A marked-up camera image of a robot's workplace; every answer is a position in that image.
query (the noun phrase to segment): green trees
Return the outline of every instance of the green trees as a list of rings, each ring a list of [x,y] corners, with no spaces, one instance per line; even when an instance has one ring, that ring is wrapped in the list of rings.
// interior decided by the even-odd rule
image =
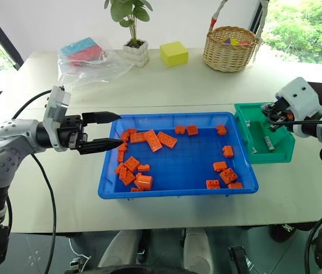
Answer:
[[[264,32],[273,49],[322,63],[322,0],[271,0]]]

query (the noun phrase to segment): potted plant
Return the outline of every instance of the potted plant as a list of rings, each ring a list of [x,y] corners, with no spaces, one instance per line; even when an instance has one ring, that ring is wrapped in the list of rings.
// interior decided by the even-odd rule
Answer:
[[[150,20],[145,8],[153,11],[151,4],[146,0],[105,0],[104,9],[108,8],[109,2],[112,19],[122,27],[128,27],[131,32],[131,39],[123,46],[125,57],[134,65],[143,67],[149,60],[148,43],[137,39],[137,20]]]

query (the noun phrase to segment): white table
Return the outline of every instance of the white table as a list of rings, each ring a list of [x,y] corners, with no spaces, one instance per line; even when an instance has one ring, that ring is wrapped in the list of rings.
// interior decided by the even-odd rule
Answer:
[[[90,111],[117,114],[230,111],[234,103],[274,100],[274,94],[297,76],[322,81],[322,72],[305,64],[255,63],[236,74],[205,66],[202,50],[190,51],[187,65],[166,68],[158,51],[151,62],[133,68],[110,83],[73,91],[69,115]],[[13,85],[0,97],[0,121],[9,118],[33,95],[57,84],[55,53],[34,53],[19,70]],[[10,107],[3,108],[10,102]],[[21,118],[42,120],[45,98]],[[89,138],[109,135],[110,124],[89,125]],[[47,150],[38,155],[54,189],[58,232],[118,229],[206,227],[297,223],[322,217],[321,145],[314,138],[296,139],[293,159],[286,164],[256,164],[259,191],[252,195],[183,196],[103,200],[97,189],[105,154]],[[10,187],[14,232],[50,232],[50,196],[31,158],[23,161]]]

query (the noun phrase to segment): wicker basket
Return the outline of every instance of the wicker basket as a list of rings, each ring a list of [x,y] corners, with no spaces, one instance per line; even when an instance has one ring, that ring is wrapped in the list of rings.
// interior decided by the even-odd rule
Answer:
[[[246,67],[253,55],[259,39],[249,30],[239,27],[219,27],[213,30],[220,9],[226,1],[222,1],[212,18],[207,34],[203,61],[212,69],[223,72],[240,71]],[[232,45],[223,43],[226,38],[235,38],[239,42],[248,41],[247,45]]]

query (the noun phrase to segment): white plant pot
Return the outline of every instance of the white plant pot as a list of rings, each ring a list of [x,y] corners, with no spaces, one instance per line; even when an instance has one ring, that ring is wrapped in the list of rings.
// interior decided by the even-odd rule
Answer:
[[[135,66],[143,67],[150,60],[150,57],[148,56],[148,43],[147,41],[138,39],[138,41],[144,43],[136,49],[134,47],[126,46],[130,41],[131,40],[123,46],[124,57],[131,61]]]

